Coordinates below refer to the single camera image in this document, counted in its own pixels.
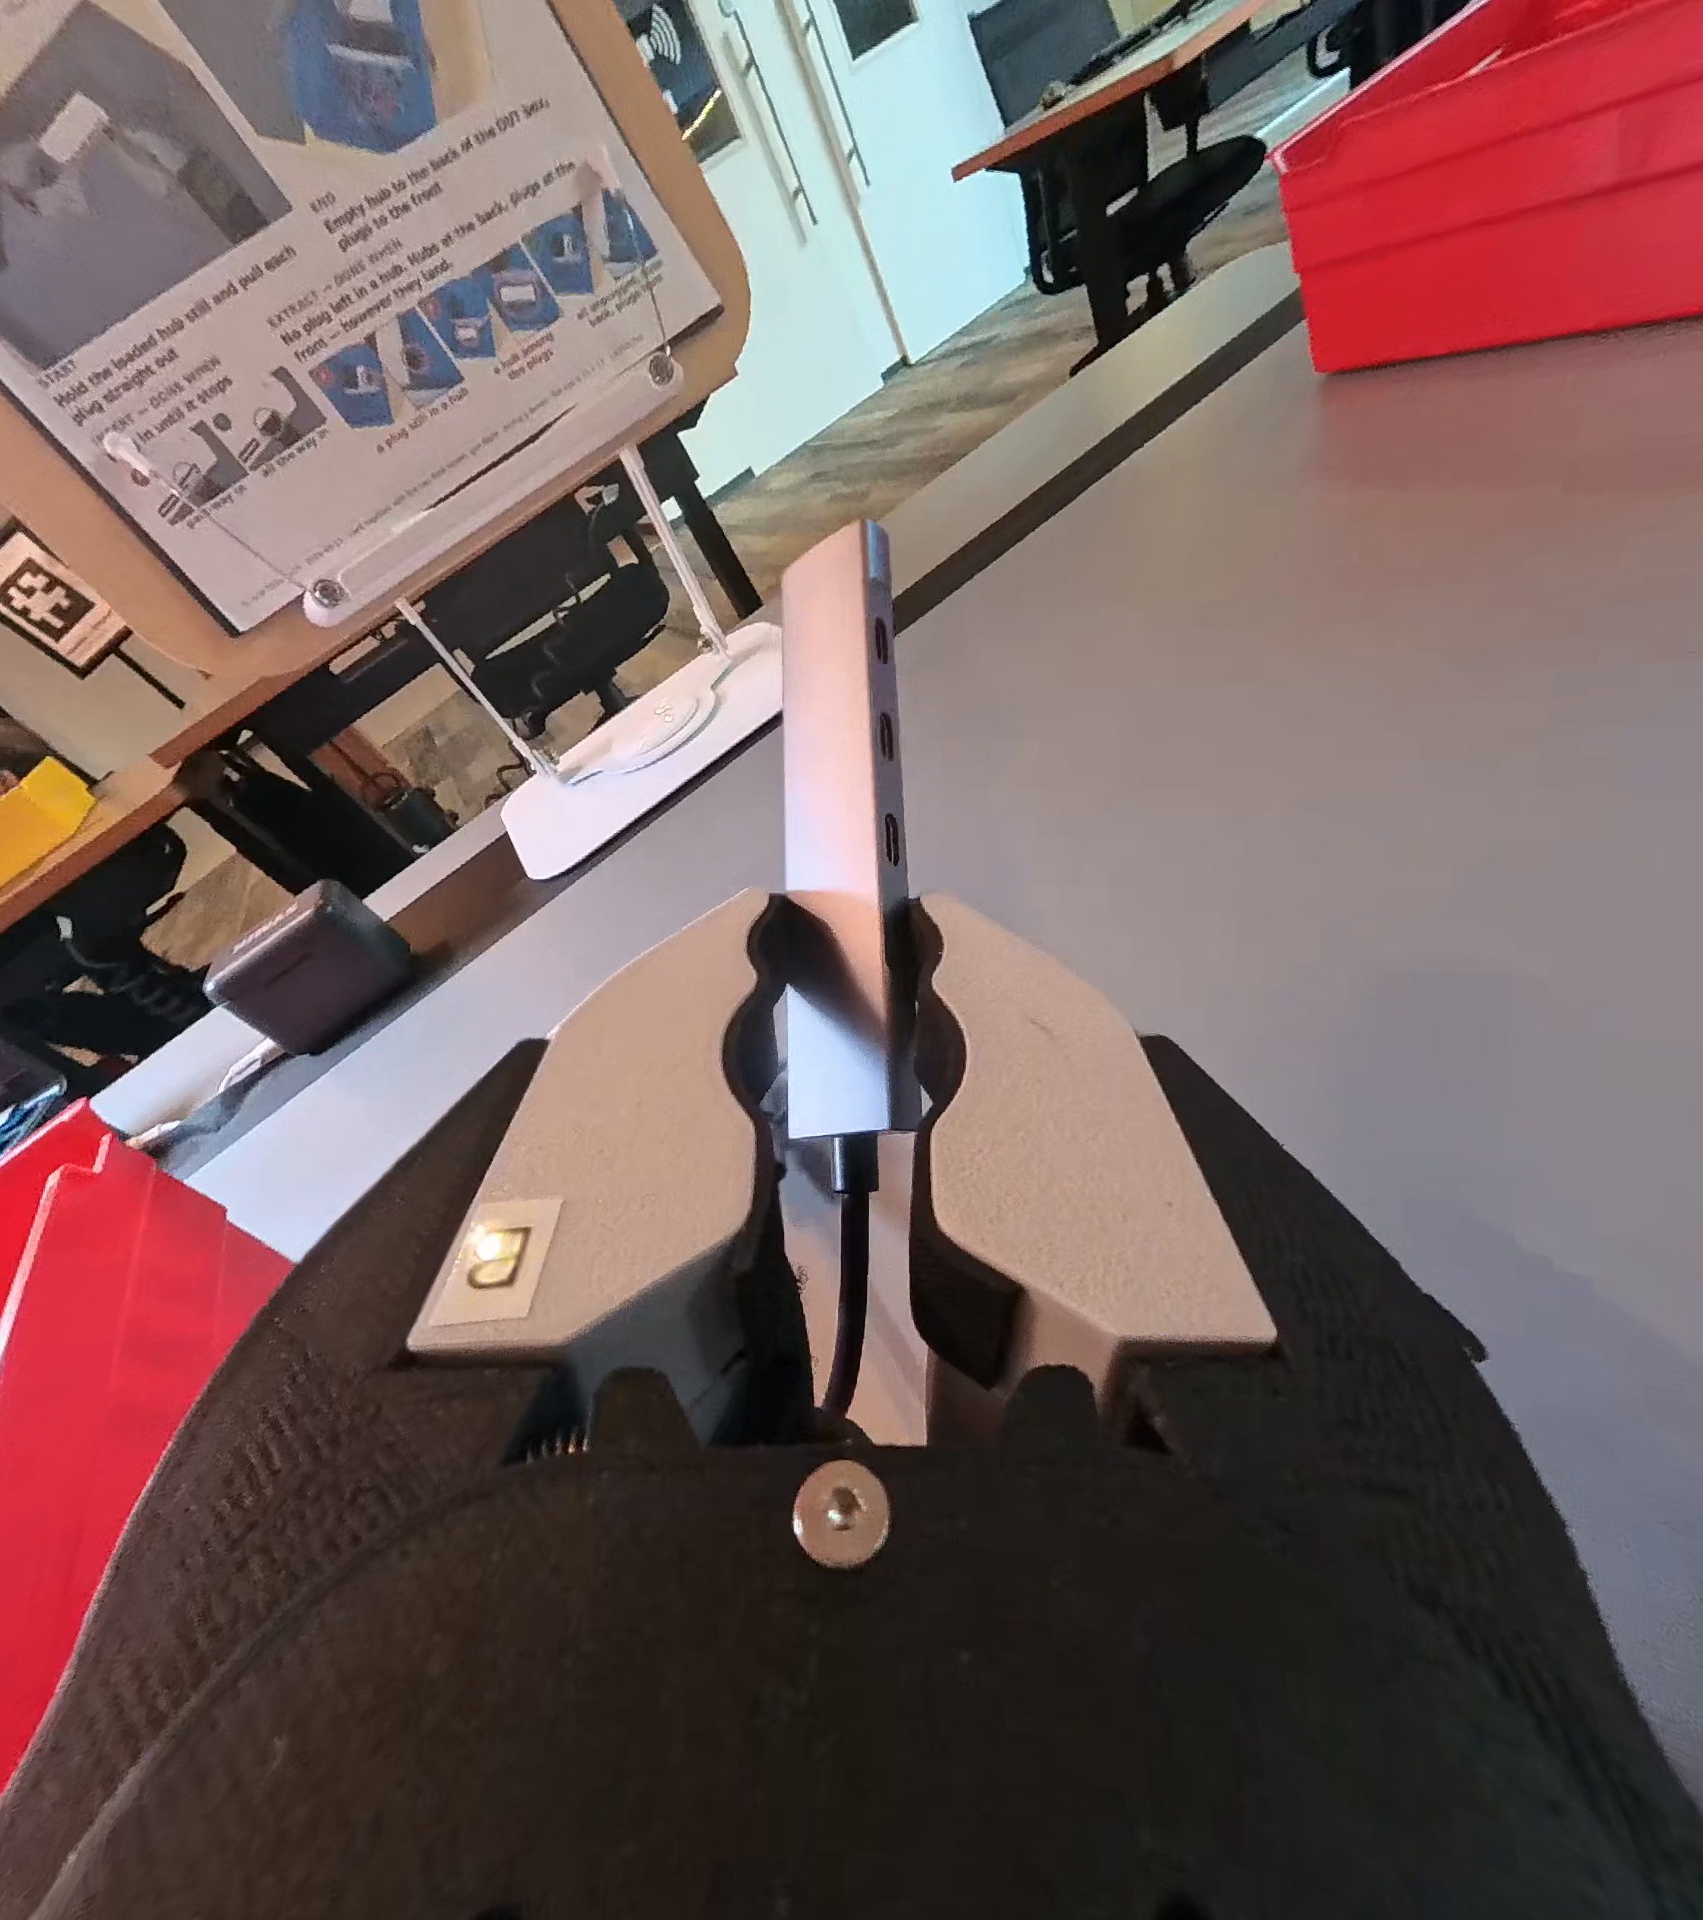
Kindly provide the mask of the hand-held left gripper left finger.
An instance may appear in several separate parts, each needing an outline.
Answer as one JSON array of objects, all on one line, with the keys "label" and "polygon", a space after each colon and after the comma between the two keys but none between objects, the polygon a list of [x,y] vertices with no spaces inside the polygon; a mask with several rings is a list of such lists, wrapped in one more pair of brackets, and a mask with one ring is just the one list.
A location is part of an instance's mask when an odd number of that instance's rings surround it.
[{"label": "hand-held left gripper left finger", "polygon": [[784,902],[744,888],[560,1022],[406,1350],[570,1373],[790,1373],[764,1100]]}]

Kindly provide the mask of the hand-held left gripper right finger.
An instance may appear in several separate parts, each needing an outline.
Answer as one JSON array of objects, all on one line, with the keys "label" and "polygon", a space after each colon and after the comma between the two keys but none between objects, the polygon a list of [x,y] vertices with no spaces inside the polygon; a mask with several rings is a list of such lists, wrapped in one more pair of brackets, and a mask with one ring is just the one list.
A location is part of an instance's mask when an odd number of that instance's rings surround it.
[{"label": "hand-held left gripper right finger", "polygon": [[1261,1355],[1277,1330],[1143,1039],[1056,955],[916,902],[912,1317],[964,1379]]}]

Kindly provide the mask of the grey usb hub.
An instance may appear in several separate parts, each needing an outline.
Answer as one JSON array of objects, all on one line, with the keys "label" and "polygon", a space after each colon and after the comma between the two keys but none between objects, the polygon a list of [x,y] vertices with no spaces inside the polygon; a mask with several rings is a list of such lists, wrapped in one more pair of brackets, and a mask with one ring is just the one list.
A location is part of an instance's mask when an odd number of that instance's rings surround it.
[{"label": "grey usb hub", "polygon": [[838,1412],[880,1443],[924,1436],[926,1347],[910,1230],[922,1095],[912,1067],[910,856],[890,541],[860,518],[782,587],[784,895],[790,1139],[822,1200],[804,1214],[826,1266],[810,1305],[818,1381],[842,1301],[864,1305],[856,1392]]}]

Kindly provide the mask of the black charger box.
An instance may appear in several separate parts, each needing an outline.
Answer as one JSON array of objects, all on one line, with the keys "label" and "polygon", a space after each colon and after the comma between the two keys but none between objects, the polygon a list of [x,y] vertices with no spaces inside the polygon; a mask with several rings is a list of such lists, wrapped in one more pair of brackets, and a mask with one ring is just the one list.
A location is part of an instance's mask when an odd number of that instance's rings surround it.
[{"label": "black charger box", "polygon": [[322,877],[208,965],[208,1001],[290,1055],[320,1054],[402,994],[406,937],[336,877]]}]

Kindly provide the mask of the black office chair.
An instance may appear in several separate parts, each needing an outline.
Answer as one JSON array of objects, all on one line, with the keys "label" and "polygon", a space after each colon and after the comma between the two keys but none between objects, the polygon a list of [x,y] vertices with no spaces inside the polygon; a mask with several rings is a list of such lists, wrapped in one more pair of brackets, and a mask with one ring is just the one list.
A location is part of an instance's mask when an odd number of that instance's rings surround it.
[{"label": "black office chair", "polygon": [[1062,132],[1034,148],[1018,170],[1026,214],[1030,280],[1044,296],[1087,284],[1077,243],[1067,161],[1089,171],[1103,192],[1123,287],[1145,286],[1145,311],[1181,297],[1195,282],[1189,247],[1257,175],[1267,148],[1239,133],[1199,143],[1199,124],[1185,122],[1185,152],[1159,171],[1149,161],[1147,97]]},{"label": "black office chair", "polygon": [[432,633],[524,742],[576,700],[596,700],[602,717],[630,704],[620,671],[672,607],[640,521],[626,485],[588,487],[424,592]]}]

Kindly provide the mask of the wooden office desk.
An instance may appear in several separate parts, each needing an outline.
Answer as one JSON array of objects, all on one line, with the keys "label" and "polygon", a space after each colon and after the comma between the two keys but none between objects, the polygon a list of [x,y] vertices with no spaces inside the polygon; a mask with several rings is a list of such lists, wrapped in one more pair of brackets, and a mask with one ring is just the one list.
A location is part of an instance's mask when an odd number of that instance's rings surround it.
[{"label": "wooden office desk", "polygon": [[1052,103],[1032,107],[1002,138],[954,163],[952,180],[1012,171],[1028,153],[1151,85],[1195,69],[1225,42],[1283,25],[1303,11],[1301,2],[1201,2],[1157,24],[1143,39],[1097,73],[1065,84]]},{"label": "wooden office desk", "polygon": [[200,816],[288,893],[332,877],[360,897],[392,882],[450,827],[412,842],[410,786],[360,774],[346,684],[322,667],[286,685],[238,730],[162,774],[152,803],[124,801],[108,825],[100,798],[80,833],[42,861],[32,906],[0,915],[0,1035],[28,1049],[136,1062],[200,1018],[196,978],[144,946],[184,873],[172,818]]}]

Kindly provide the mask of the black and white marker sign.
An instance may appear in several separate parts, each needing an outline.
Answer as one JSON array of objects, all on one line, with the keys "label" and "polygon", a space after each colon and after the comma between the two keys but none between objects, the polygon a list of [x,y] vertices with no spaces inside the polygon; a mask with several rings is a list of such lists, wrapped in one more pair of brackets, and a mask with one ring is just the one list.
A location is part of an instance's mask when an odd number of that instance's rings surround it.
[{"label": "black and white marker sign", "polygon": [[76,677],[118,658],[130,621],[24,521],[0,525],[0,624]]}]

